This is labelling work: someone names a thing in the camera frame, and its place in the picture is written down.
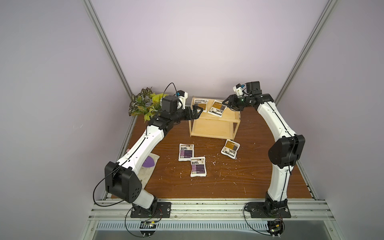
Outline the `yellow coffee bag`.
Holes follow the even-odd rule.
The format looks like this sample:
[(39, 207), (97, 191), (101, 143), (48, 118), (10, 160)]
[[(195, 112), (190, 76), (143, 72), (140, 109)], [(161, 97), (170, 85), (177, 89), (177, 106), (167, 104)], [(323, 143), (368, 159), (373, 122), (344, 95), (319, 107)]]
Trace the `yellow coffee bag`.
[(206, 113), (208, 102), (209, 102), (208, 99), (194, 99), (193, 105), (202, 108), (203, 112)]
[(208, 114), (221, 118), (227, 106), (222, 102), (214, 100), (212, 107), (208, 110)]
[(240, 146), (241, 145), (239, 143), (236, 143), (232, 140), (226, 140), (226, 143), (221, 150), (221, 154), (228, 156), (231, 159), (236, 159)]

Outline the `purple coffee bag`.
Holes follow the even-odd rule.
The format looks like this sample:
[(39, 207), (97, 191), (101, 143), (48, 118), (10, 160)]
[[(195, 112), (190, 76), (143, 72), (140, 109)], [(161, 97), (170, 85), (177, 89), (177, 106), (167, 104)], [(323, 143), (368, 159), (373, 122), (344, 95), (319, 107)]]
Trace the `purple coffee bag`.
[(179, 145), (179, 162), (190, 161), (195, 157), (194, 144), (180, 144)]
[(205, 157), (195, 157), (191, 158), (191, 174), (190, 176), (193, 177), (206, 177), (207, 176), (207, 170), (206, 170), (206, 158)]

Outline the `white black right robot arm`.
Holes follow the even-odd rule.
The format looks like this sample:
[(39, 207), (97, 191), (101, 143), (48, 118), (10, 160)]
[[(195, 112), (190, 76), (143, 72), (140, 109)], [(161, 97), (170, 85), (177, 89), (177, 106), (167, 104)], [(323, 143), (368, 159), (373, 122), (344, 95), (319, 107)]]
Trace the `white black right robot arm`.
[(268, 151), (273, 170), (264, 209), (276, 212), (287, 207), (289, 180), (294, 166), (301, 157), (305, 137), (296, 134), (289, 127), (271, 95), (262, 93), (260, 82), (237, 84), (233, 90), (235, 93), (227, 97), (223, 104), (237, 112), (253, 107), (263, 117), (275, 139), (275, 143)]

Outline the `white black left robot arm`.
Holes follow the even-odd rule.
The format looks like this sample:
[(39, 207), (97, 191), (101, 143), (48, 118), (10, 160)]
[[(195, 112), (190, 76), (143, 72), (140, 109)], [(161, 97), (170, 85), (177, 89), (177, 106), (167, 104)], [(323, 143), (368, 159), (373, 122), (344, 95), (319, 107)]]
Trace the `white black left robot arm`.
[(186, 98), (164, 97), (161, 109), (149, 120), (139, 140), (123, 157), (106, 165), (105, 188), (108, 193), (154, 214), (157, 210), (157, 199), (144, 190), (138, 174), (149, 154), (176, 123), (197, 120), (203, 113), (202, 107), (186, 107)]

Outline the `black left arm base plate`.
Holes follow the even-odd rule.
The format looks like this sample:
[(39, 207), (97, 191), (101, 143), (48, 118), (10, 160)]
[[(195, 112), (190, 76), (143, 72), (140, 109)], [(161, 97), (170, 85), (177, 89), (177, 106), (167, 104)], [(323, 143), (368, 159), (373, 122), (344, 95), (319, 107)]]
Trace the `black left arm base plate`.
[(155, 202), (149, 209), (133, 204), (131, 218), (169, 218), (171, 214), (171, 202)]

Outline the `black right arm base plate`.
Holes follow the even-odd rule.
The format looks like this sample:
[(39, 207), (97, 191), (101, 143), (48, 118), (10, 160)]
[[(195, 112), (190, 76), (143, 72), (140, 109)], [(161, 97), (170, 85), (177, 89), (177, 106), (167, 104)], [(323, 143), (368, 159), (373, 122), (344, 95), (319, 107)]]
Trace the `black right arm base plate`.
[(255, 219), (289, 219), (292, 217), (288, 205), (285, 202), (279, 202), (277, 204), (249, 202), (245, 205), (245, 211), (251, 214), (251, 218)]

